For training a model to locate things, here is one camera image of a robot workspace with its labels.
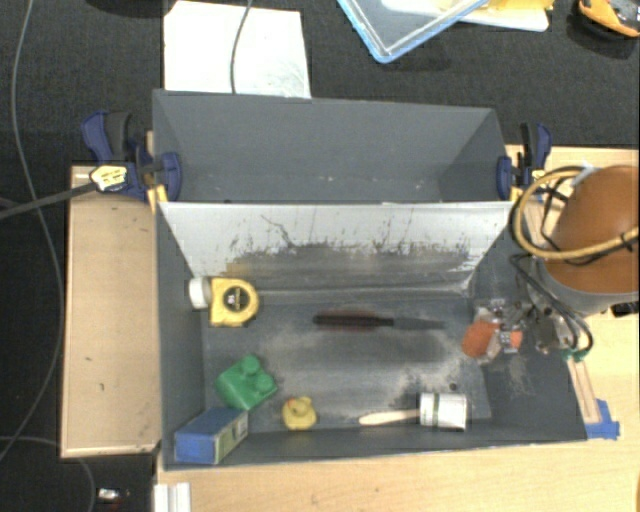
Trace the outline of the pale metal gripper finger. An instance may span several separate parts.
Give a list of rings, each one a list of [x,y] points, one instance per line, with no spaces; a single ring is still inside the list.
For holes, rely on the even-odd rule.
[[[503,299],[483,299],[474,302],[473,320],[500,326],[504,322]]]
[[[518,333],[516,331],[496,331],[487,344],[483,355],[479,357],[480,364],[489,364],[500,354],[512,355],[518,352]]]

